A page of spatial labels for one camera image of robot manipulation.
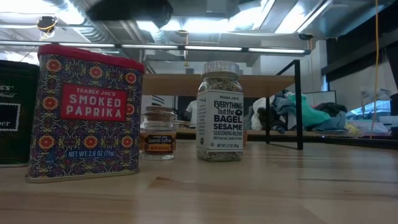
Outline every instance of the small spice jar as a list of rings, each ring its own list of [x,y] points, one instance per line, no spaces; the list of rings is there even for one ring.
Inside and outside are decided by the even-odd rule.
[[[243,155],[243,88],[233,62],[205,64],[198,90],[197,143],[199,159],[239,161]]]
[[[141,158],[147,160],[174,159],[177,128],[174,126],[175,114],[171,108],[147,106],[142,114]]]

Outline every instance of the smoked paprika tin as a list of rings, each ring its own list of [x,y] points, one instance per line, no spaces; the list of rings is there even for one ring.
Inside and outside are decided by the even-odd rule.
[[[38,55],[27,181],[138,172],[143,64],[59,45]]]
[[[0,167],[27,166],[39,66],[0,60]]]

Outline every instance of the red lid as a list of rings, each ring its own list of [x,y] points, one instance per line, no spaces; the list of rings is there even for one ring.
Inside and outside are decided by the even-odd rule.
[[[82,50],[74,47],[65,47],[55,44],[43,45],[39,48],[37,56],[39,57],[40,55],[45,55],[45,54],[62,55],[82,60],[91,60],[94,62],[101,62],[108,65],[115,65],[124,68],[133,68],[141,72],[145,72],[145,66],[141,63],[136,62],[135,60],[97,54],[90,52],[88,50]]]

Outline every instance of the seasoning blend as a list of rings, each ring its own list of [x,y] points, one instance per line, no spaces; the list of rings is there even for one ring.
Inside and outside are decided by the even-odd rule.
[[[174,159],[177,128],[174,125],[175,114],[171,108],[147,106],[142,114],[141,158],[147,160]]]
[[[239,66],[205,64],[198,91],[197,157],[206,161],[239,161],[243,154],[243,88]]]

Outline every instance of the red label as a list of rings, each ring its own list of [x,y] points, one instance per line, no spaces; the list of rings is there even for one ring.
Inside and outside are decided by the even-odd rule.
[[[122,90],[64,84],[61,119],[125,121],[126,104]]]

